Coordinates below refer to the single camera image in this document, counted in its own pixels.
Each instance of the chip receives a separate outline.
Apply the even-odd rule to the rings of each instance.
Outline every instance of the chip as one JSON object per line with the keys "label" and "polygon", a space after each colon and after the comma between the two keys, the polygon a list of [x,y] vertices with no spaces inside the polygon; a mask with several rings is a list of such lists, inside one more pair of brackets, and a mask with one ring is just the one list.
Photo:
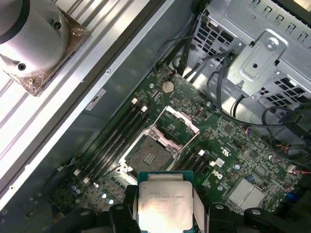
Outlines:
{"label": "chip", "polygon": [[193,226],[193,187],[188,181],[139,184],[139,227],[149,232],[182,232]]}
{"label": "chip", "polygon": [[233,130],[233,127],[231,125],[226,125],[224,128],[224,131],[227,133],[231,133],[232,130]]}
{"label": "chip", "polygon": [[256,159],[256,157],[258,156],[258,152],[255,151],[255,150],[252,150],[250,153],[249,153],[249,156],[251,156],[253,159]]}

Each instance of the capacitor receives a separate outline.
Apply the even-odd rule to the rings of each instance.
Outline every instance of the capacitor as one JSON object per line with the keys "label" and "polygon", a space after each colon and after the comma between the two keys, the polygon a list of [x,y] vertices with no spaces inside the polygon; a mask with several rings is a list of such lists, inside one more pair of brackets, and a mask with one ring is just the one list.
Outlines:
{"label": "capacitor", "polygon": [[292,201],[298,201],[298,197],[295,193],[287,193],[286,194],[286,197],[289,199],[289,200],[292,200]]}
{"label": "capacitor", "polygon": [[282,185],[282,189],[283,189],[284,191],[286,191],[286,192],[291,192],[291,191],[293,191],[295,188],[292,187],[292,186],[290,186],[289,184],[284,184],[284,185]]}
{"label": "capacitor", "polygon": [[204,155],[209,156],[209,155],[210,155],[210,152],[209,152],[208,150],[205,150],[205,151],[204,151]]}
{"label": "capacitor", "polygon": [[239,164],[235,164],[233,165],[233,169],[235,169],[236,171],[239,171],[241,169],[241,166]]}

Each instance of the screw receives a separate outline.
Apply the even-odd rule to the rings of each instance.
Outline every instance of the screw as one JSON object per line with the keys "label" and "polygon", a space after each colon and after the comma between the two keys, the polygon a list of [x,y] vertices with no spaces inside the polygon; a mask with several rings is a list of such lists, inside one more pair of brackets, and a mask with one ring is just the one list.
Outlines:
{"label": "screw", "polygon": [[223,205],[220,205],[220,204],[215,205],[215,207],[216,207],[216,209],[219,209],[219,210],[224,209],[224,206],[223,206]]}
{"label": "screw", "polygon": [[53,24],[53,27],[54,27],[55,29],[59,30],[59,29],[62,27],[62,24],[61,24],[60,22],[55,22],[55,23]]}
{"label": "screw", "polygon": [[268,44],[267,44],[267,46],[269,47],[269,48],[272,48],[274,45],[276,45],[273,41],[270,41]]}
{"label": "screw", "polygon": [[24,63],[20,63],[20,64],[18,65],[18,69],[19,69],[20,71],[24,71],[24,70],[26,69],[26,65],[25,65]]}
{"label": "screw", "polygon": [[254,215],[261,215],[261,212],[259,210],[252,210],[251,212]]}
{"label": "screw", "polygon": [[241,166],[239,164],[235,164],[233,166],[233,168],[236,170],[236,171],[239,171],[241,169]]}

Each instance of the white label sticker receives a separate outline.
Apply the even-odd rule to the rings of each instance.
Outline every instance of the white label sticker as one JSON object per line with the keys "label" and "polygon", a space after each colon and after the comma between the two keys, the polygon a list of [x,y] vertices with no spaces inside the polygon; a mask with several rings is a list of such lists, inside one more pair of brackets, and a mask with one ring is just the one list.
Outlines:
{"label": "white label sticker", "polygon": [[106,93],[105,89],[100,89],[99,92],[96,94],[96,96],[88,104],[88,106],[86,107],[86,110],[91,111],[105,93]]}
{"label": "white label sticker", "polygon": [[221,158],[218,158],[216,161],[215,161],[215,164],[218,166],[218,167],[222,167],[225,162],[224,160],[222,160]]}

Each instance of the screw hole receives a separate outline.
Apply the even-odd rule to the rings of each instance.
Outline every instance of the screw hole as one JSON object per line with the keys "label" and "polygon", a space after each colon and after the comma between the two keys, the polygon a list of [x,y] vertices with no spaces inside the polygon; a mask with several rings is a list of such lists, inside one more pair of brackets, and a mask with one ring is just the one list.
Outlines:
{"label": "screw hole", "polygon": [[19,69],[20,71],[23,71],[23,70],[26,69],[26,65],[25,65],[24,63],[20,63],[20,64],[18,65],[18,69]]}
{"label": "screw hole", "polygon": [[55,22],[55,23],[53,24],[53,27],[54,27],[55,29],[59,30],[59,29],[62,27],[62,24],[61,24],[60,22]]}

